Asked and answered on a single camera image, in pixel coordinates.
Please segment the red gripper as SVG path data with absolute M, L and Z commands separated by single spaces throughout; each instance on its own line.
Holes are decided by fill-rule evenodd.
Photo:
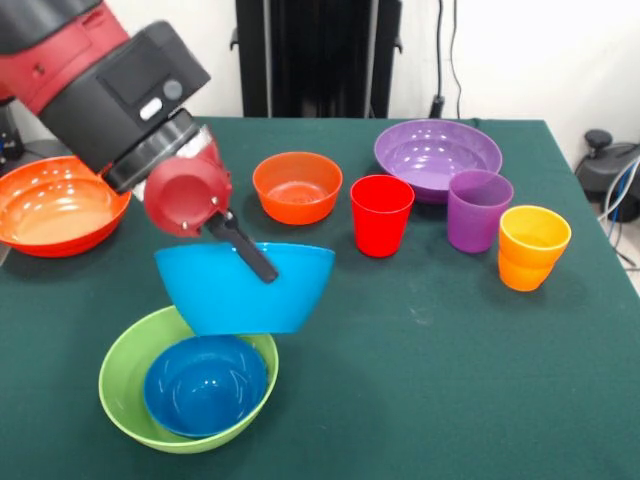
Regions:
M 270 284 L 278 271 L 228 210 L 231 195 L 231 174 L 210 142 L 193 157 L 173 156 L 155 167 L 146 179 L 143 204 L 152 223 L 173 236 L 196 236 L 204 225 Z

